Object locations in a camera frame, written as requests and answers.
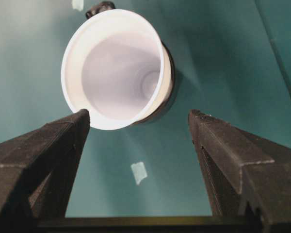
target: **small white scrap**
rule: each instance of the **small white scrap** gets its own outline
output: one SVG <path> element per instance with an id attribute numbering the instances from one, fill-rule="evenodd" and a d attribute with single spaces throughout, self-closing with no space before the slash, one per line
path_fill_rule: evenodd
<path id="1" fill-rule="evenodd" d="M 84 8 L 84 0 L 72 0 L 71 4 L 74 10 L 82 11 Z"/>
<path id="2" fill-rule="evenodd" d="M 140 182 L 147 177 L 146 168 L 143 162 L 138 162 L 136 164 L 130 165 L 132 173 L 134 174 L 136 184 L 139 185 Z"/>

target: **black object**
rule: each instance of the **black object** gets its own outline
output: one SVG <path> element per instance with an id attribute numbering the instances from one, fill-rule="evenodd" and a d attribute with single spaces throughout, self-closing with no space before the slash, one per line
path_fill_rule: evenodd
<path id="1" fill-rule="evenodd" d="M 198 110 L 189 125 L 212 212 L 251 215 L 263 232 L 291 232 L 291 149 Z"/>
<path id="2" fill-rule="evenodd" d="M 101 3 L 94 5 L 90 10 L 85 13 L 87 19 L 97 15 L 100 12 L 115 9 L 115 4 L 111 1 L 102 1 Z"/>

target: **teal surface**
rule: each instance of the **teal surface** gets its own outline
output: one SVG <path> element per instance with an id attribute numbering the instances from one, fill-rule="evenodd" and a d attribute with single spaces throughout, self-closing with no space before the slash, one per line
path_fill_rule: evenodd
<path id="1" fill-rule="evenodd" d="M 291 96 L 291 1 L 256 3 Z"/>
<path id="2" fill-rule="evenodd" d="M 68 0 L 0 1 L 0 142 L 71 113 L 61 60 L 85 10 L 97 2 L 85 1 L 78 12 Z M 181 83 L 157 121 L 90 130 L 66 215 L 210 215 L 188 130 L 190 109 L 291 147 L 291 95 L 257 6 L 253 0 L 114 3 L 153 24 Z M 291 54 L 291 43 L 278 47 Z M 284 57 L 291 72 L 291 56 Z M 139 161 L 148 177 L 137 186 L 130 165 Z"/>

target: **white paper cup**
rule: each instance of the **white paper cup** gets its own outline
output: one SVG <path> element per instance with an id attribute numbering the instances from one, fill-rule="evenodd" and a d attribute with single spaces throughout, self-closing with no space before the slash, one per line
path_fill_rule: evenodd
<path id="1" fill-rule="evenodd" d="M 152 25 L 127 10 L 101 12 L 65 50 L 62 88 L 72 112 L 89 111 L 91 127 L 115 130 L 149 117 L 171 93 L 171 61 Z"/>

